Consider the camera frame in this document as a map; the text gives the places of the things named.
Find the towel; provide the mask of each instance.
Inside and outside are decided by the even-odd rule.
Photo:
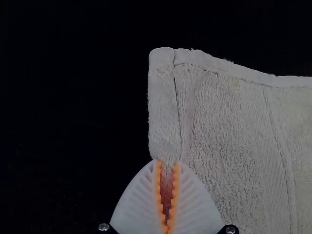
[[[193,169],[226,224],[311,232],[312,78],[163,47],[149,55],[148,108],[151,157]]]

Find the towel fabric texture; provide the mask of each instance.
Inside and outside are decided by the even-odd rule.
[[[312,230],[312,78],[276,77],[199,50],[149,56],[149,149],[198,175],[241,233]]]

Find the black background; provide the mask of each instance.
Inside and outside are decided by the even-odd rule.
[[[305,7],[50,0],[6,7],[1,233],[100,233],[151,160],[152,49],[200,49],[265,73],[312,76]]]

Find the orange gripper pad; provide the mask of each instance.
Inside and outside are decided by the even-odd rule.
[[[177,162],[172,169],[173,175],[173,190],[171,199],[171,209],[169,210],[169,219],[165,222],[166,216],[163,214],[163,204],[161,203],[160,195],[160,175],[161,175],[161,161],[157,161],[155,170],[155,197],[158,217],[160,220],[160,228],[163,234],[172,234],[176,222],[177,203],[179,199],[179,185],[180,185],[180,166]]]

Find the screw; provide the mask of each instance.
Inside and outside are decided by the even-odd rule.
[[[226,234],[234,234],[235,233],[235,227],[227,227],[225,230]]]
[[[109,225],[106,224],[106,223],[101,223],[101,224],[99,224],[98,229],[100,231],[105,231],[106,232],[109,229]]]

